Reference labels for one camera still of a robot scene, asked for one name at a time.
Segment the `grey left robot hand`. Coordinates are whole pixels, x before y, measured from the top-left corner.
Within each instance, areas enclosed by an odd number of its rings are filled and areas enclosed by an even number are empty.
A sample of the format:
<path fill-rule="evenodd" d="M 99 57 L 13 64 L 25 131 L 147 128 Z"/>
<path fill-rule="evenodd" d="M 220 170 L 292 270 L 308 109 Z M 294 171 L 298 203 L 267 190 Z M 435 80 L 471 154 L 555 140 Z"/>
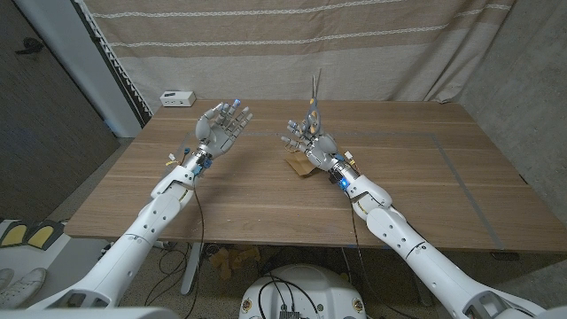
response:
<path fill-rule="evenodd" d="M 240 105 L 239 99 L 235 99 L 231 105 L 221 102 L 198 119 L 195 136 L 199 153 L 214 160 L 229 151 L 253 117 L 248 107 L 235 115 Z"/>

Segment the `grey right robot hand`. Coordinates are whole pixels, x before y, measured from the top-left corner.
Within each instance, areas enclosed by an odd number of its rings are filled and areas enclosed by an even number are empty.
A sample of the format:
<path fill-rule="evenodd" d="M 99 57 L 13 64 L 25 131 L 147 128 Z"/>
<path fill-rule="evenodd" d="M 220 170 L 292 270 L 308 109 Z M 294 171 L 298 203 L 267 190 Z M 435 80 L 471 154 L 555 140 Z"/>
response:
<path fill-rule="evenodd" d="M 303 120 L 301 123 L 289 120 L 287 129 L 296 137 L 281 137 L 289 152 L 305 154 L 311 164 L 323 171 L 329 171 L 336 165 L 338 146 L 333 137 L 324 131 L 319 120 Z"/>

